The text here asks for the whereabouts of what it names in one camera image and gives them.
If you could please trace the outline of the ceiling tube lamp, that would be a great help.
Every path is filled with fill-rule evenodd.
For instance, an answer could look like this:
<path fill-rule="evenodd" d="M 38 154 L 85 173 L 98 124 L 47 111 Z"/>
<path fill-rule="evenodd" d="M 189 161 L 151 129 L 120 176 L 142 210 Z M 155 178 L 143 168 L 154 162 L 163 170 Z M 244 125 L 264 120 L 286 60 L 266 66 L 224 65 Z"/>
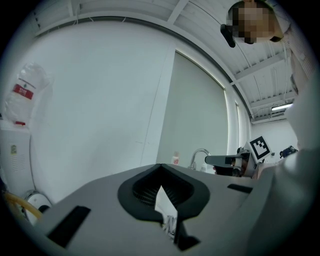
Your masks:
<path fill-rule="evenodd" d="M 271 111 L 272 112 L 277 112 L 277 111 L 280 111 L 280 110 L 286 110 L 286 109 L 290 108 L 292 105 L 293 105 L 292 103 L 287 103 L 287 104 L 283 104 L 283 105 L 273 106 L 271 108 Z"/>

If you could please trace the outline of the chrome faucet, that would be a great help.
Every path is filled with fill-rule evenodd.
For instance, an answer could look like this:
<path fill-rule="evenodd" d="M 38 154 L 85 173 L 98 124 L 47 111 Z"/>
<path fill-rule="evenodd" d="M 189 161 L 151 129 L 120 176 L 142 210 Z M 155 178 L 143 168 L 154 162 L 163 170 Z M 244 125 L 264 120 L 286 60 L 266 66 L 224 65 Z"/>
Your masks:
<path fill-rule="evenodd" d="M 192 170 L 197 169 L 196 156 L 199 153 L 204 153 L 206 154 L 206 156 L 211 156 L 211 153 L 207 149 L 204 149 L 204 148 L 197 149 L 191 156 L 190 164 L 188 166 L 189 169 L 192 169 Z"/>

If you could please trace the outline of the person's striped shirt torso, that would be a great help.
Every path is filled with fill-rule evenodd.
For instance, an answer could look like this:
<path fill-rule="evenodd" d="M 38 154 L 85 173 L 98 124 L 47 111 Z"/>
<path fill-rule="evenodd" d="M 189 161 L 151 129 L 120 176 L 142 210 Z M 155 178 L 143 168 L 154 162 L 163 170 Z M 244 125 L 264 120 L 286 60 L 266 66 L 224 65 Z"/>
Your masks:
<path fill-rule="evenodd" d="M 296 94 L 301 93 L 318 65 L 317 58 L 302 30 L 294 22 L 281 26 L 283 40 L 289 49 L 291 82 Z"/>

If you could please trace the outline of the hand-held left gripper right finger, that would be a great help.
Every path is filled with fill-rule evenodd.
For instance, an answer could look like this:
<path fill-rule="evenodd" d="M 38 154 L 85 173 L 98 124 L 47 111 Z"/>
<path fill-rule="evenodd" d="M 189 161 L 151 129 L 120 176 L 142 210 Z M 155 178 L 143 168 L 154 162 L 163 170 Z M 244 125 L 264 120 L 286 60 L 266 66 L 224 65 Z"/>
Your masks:
<path fill-rule="evenodd" d="M 260 179 L 223 176 L 162 164 L 178 193 L 174 243 L 162 256 L 266 256 L 275 248 L 270 218 L 274 171 Z"/>

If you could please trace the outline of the clear water jug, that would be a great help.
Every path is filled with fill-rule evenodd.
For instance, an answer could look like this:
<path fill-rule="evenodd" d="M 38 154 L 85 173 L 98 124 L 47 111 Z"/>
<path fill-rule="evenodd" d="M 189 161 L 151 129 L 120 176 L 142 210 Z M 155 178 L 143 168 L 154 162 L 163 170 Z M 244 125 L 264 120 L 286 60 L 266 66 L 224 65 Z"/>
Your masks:
<path fill-rule="evenodd" d="M 40 93 L 51 86 L 54 79 L 35 62 L 26 63 L 4 100 L 4 115 L 15 125 L 28 126 Z"/>

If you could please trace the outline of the white ceramic sink basin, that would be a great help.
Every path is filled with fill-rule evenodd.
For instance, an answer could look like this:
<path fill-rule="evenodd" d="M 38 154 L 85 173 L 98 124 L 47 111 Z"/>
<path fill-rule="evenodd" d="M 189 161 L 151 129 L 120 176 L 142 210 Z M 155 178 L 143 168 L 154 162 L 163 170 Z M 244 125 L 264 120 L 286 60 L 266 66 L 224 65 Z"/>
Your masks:
<path fill-rule="evenodd" d="M 162 214 L 164 224 L 169 223 L 172 227 L 176 224 L 178 211 L 173 206 L 162 186 L 156 195 L 155 210 Z"/>

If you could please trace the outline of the white water dispenser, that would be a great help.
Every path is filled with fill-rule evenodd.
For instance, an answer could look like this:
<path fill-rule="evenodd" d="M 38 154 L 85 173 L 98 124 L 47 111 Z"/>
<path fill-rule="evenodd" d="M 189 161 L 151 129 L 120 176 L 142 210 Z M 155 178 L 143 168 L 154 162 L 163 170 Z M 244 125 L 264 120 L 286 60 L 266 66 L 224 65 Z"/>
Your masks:
<path fill-rule="evenodd" d="M 0 177 L 17 196 L 34 190 L 30 163 L 30 131 L 0 120 Z"/>

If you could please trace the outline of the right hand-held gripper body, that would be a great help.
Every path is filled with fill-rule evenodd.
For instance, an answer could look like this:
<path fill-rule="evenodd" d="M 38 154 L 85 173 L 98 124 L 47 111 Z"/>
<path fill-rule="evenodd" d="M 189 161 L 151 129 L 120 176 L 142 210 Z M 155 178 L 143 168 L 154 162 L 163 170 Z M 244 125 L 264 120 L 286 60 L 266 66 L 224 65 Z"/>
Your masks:
<path fill-rule="evenodd" d="M 233 175 L 235 177 L 257 178 L 258 166 L 271 155 L 271 149 L 263 136 L 246 142 L 237 150 L 233 158 Z"/>

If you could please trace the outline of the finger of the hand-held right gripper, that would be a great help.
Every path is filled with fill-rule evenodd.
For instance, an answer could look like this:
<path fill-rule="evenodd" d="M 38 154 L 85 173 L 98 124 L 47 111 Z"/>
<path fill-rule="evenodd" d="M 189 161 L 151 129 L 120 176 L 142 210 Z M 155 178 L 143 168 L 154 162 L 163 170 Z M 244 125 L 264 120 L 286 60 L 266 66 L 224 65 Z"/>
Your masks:
<path fill-rule="evenodd" d="M 242 165 L 242 155 L 209 155 L 204 159 L 205 163 L 212 166 Z"/>
<path fill-rule="evenodd" d="M 240 176 L 240 170 L 233 167 L 215 166 L 214 170 L 217 175 L 221 175 L 221 176 L 231 176 L 231 177 Z"/>

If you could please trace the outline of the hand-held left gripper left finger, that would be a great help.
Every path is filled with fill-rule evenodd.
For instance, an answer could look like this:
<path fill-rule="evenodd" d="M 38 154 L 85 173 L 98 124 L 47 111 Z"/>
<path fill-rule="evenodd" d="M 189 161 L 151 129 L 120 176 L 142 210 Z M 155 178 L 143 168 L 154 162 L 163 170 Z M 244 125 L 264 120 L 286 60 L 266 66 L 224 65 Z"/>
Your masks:
<path fill-rule="evenodd" d="M 177 256 L 162 215 L 135 195 L 134 183 L 158 164 L 93 180 L 47 210 L 35 228 L 49 256 Z"/>

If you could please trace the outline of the white robot vacuum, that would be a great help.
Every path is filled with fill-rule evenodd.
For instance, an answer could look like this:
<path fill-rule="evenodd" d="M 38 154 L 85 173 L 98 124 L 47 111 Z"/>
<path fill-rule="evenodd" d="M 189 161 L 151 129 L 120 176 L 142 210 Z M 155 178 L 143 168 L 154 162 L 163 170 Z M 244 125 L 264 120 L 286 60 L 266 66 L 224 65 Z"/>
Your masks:
<path fill-rule="evenodd" d="M 48 198 L 36 190 L 28 191 L 25 194 L 24 199 L 37 210 L 39 210 L 42 214 L 52 207 L 52 204 L 48 200 Z M 23 212 L 25 218 L 34 226 L 38 219 L 29 210 L 25 208 L 23 209 Z"/>

